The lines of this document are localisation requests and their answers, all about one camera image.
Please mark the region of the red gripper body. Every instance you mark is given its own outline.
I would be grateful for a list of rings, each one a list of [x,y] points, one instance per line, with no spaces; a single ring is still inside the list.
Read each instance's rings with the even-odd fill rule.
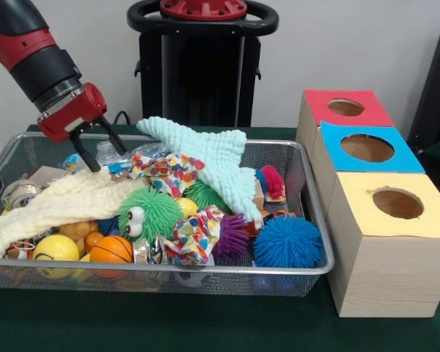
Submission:
[[[38,121],[40,130],[54,142],[63,142],[84,122],[93,123],[107,111],[106,101],[92,83],[85,83],[81,91],[71,92],[55,106],[43,112]]]

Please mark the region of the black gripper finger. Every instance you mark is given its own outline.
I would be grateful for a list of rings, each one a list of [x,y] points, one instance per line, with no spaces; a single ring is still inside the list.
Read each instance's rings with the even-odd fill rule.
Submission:
[[[80,155],[83,162],[88,166],[92,172],[99,172],[101,170],[100,164],[95,157],[88,152],[83,146],[78,133],[71,133],[70,140],[76,149],[76,152]]]
[[[123,144],[121,138],[113,131],[111,124],[107,121],[104,116],[99,116],[98,124],[107,132],[109,136],[109,141],[111,142],[114,149],[119,155],[124,155],[127,153],[125,145]]]

